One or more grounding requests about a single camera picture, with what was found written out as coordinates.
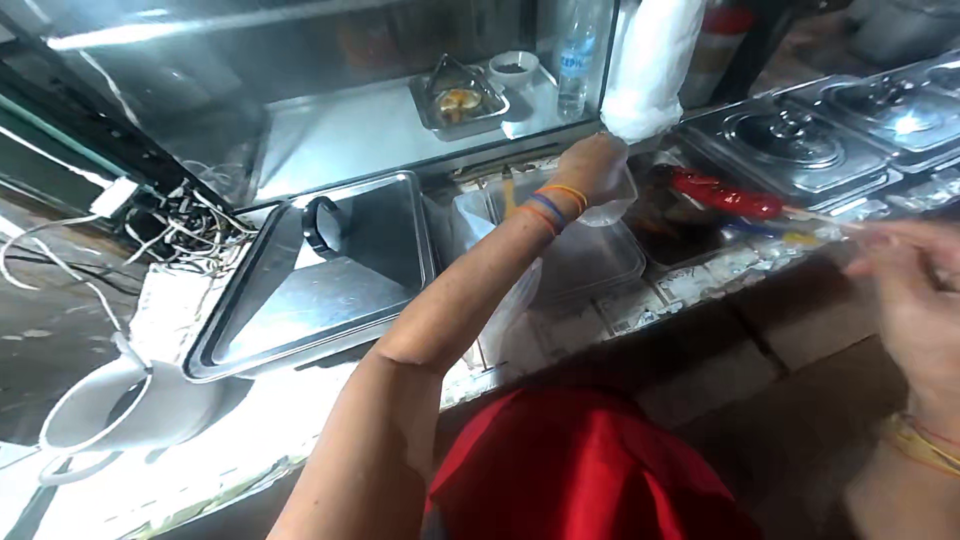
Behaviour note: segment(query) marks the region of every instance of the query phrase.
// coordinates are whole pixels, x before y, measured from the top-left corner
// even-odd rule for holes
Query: red shirt
[[[427,511],[469,539],[753,539],[705,461],[633,402],[596,390],[520,390],[457,438]]]

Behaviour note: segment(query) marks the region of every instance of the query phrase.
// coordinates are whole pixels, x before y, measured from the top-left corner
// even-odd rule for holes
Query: red sausage
[[[773,219],[783,211],[783,201],[776,195],[729,187],[692,169],[674,167],[670,181],[677,191],[733,215]]]

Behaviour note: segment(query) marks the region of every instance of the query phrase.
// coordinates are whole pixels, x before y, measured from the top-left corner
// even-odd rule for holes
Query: plastic water bottle
[[[570,17],[560,53],[560,81],[557,114],[566,121],[579,120],[587,102],[587,76],[596,48],[596,22],[593,12],[577,1]]]

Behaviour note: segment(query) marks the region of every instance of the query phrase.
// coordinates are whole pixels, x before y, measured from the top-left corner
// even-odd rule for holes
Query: tangled wires
[[[250,229],[207,200],[186,183],[171,192],[158,208],[149,213],[164,227],[150,240],[144,240],[131,226],[131,220],[143,209],[130,209],[124,220],[124,229],[140,248],[128,262],[149,254],[168,268],[219,277],[226,272],[241,253],[241,247],[253,240],[257,231]],[[154,247],[163,242],[172,255],[162,257]]]

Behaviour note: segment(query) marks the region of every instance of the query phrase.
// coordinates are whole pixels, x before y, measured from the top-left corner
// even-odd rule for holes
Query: hand
[[[902,221],[868,233],[847,272],[875,278],[883,343],[910,382],[914,413],[960,440],[960,229]]]
[[[627,143],[609,133],[578,141],[560,156],[560,168],[548,185],[566,185],[587,196],[591,206],[609,200],[627,162]]]

